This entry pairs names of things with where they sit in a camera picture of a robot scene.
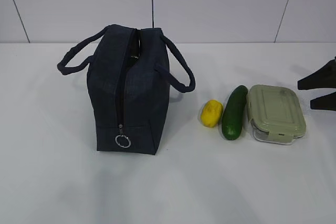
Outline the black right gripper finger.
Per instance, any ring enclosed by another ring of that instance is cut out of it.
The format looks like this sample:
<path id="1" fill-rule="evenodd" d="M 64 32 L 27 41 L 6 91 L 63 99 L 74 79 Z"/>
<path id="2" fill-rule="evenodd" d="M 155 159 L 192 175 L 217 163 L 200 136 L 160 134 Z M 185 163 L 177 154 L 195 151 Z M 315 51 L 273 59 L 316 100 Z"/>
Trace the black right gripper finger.
<path id="1" fill-rule="evenodd" d="M 335 59 L 297 82 L 298 90 L 335 88 Z"/>
<path id="2" fill-rule="evenodd" d="M 336 92 L 310 101 L 312 110 L 336 110 Z"/>

